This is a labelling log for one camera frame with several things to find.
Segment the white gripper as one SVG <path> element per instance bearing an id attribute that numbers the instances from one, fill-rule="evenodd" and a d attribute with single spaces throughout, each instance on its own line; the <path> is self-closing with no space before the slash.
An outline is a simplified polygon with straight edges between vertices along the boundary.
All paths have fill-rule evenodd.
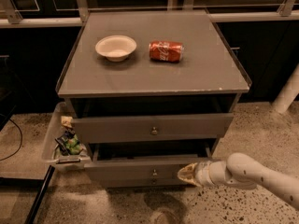
<path id="1" fill-rule="evenodd" d="M 225 161 L 202 161 L 188 164 L 178 171 L 178 179 L 197 187 L 212 187 L 227 183 Z"/>

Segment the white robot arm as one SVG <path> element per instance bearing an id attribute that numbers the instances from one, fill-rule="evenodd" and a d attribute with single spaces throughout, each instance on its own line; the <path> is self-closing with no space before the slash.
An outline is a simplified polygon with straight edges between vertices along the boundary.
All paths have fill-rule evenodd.
<path id="1" fill-rule="evenodd" d="M 200 188 L 255 189 L 261 186 L 295 210 L 299 209 L 298 178 L 274 171 L 240 152 L 226 160 L 190 163 L 178 171 L 178 179 Z"/>

